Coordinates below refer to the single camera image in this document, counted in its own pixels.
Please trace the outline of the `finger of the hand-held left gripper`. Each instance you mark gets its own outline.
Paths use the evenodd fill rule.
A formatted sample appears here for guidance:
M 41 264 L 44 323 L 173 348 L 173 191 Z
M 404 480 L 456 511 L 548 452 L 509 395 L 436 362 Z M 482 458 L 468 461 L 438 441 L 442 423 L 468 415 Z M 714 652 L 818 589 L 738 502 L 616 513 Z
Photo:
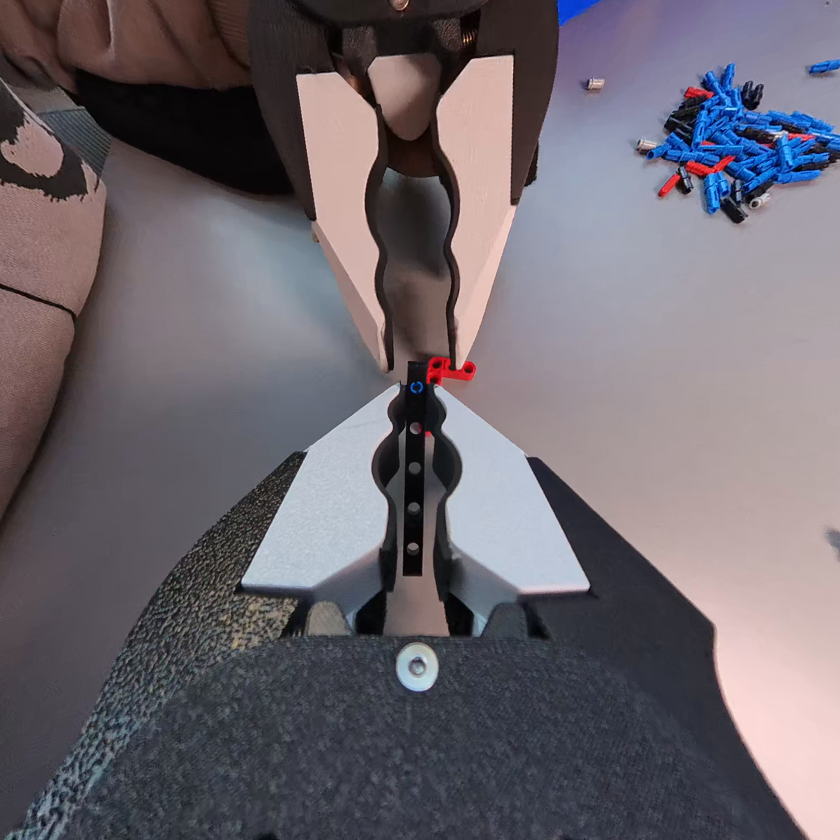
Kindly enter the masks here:
M 364 344 L 386 373 L 394 366 L 392 317 L 384 289 L 387 252 L 375 219 L 385 173 L 382 111 L 335 71 L 300 74 L 297 90 L 312 232 Z
M 468 360 L 516 213 L 511 202 L 513 56 L 470 60 L 438 100 L 434 148 L 451 214 L 444 256 L 450 360 Z

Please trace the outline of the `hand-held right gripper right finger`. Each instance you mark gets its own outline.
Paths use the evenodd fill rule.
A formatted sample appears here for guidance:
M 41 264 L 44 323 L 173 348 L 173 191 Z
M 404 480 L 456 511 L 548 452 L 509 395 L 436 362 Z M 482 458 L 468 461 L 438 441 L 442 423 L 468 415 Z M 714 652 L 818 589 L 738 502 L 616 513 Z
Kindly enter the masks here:
M 578 561 L 529 458 L 441 385 L 427 429 L 443 488 L 434 578 L 451 634 L 481 634 L 500 605 L 587 593 Z

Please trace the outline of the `pile of blue lego pins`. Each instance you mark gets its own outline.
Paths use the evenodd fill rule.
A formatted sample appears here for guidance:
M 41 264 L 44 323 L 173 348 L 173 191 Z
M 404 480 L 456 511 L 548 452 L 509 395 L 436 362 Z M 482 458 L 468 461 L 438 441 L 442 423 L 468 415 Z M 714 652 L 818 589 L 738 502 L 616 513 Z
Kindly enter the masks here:
M 813 182 L 837 166 L 839 135 L 807 112 L 760 110 L 764 85 L 737 83 L 736 74 L 734 63 L 707 72 L 668 115 L 663 139 L 640 139 L 635 151 L 673 168 L 658 197 L 698 184 L 708 215 L 742 224 L 773 187 Z

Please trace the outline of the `long black lego beam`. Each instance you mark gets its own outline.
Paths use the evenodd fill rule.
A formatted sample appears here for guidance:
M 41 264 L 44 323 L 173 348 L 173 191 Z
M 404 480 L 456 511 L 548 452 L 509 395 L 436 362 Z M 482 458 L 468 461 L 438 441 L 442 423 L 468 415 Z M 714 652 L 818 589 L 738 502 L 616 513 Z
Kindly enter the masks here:
M 424 567 L 424 508 L 426 461 L 426 393 L 410 393 L 411 382 L 426 384 L 427 363 L 410 361 L 407 365 L 404 394 L 405 468 L 403 565 L 405 577 L 419 577 Z

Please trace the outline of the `red angled lego beam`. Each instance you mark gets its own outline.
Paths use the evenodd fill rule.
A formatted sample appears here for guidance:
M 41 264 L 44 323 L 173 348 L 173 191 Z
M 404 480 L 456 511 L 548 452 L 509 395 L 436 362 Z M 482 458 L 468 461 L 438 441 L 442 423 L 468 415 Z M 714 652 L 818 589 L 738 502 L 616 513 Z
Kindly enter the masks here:
M 476 375 L 476 364 L 468 360 L 462 366 L 457 367 L 455 362 L 448 356 L 435 356 L 427 363 L 426 370 L 426 437 L 433 434 L 437 420 L 435 388 L 446 383 L 471 382 Z

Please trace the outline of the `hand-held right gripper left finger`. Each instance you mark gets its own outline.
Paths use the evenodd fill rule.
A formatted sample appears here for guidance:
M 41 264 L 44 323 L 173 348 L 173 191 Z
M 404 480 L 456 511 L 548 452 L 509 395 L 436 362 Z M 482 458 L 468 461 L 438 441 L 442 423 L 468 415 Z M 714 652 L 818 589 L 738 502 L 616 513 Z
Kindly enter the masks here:
M 312 444 L 241 580 L 243 592 L 333 602 L 359 634 L 384 632 L 396 577 L 403 388 L 395 384 Z

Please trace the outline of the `person's left forearm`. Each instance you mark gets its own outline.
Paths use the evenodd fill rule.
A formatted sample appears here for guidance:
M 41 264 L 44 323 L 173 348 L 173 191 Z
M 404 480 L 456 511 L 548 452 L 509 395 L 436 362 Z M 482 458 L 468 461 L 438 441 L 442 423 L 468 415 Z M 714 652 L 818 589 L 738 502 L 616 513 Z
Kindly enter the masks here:
M 248 87 L 246 1 L 2 1 L 2 56 L 41 87 Z

